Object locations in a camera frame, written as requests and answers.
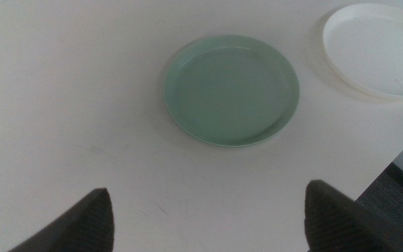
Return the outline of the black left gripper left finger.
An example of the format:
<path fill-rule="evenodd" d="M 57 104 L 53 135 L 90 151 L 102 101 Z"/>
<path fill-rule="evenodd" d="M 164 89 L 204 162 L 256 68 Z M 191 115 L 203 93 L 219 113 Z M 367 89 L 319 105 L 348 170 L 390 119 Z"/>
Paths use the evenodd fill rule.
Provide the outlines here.
<path fill-rule="evenodd" d="M 111 252 L 113 245 L 111 198 L 97 188 L 10 252 Z"/>

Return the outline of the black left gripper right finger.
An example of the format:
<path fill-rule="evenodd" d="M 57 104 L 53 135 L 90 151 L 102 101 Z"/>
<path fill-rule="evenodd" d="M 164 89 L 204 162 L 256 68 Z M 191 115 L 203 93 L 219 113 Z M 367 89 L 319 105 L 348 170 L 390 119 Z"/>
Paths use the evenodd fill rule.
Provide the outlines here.
<path fill-rule="evenodd" d="M 403 231 L 324 181 L 307 185 L 304 213 L 311 251 L 403 251 Z"/>

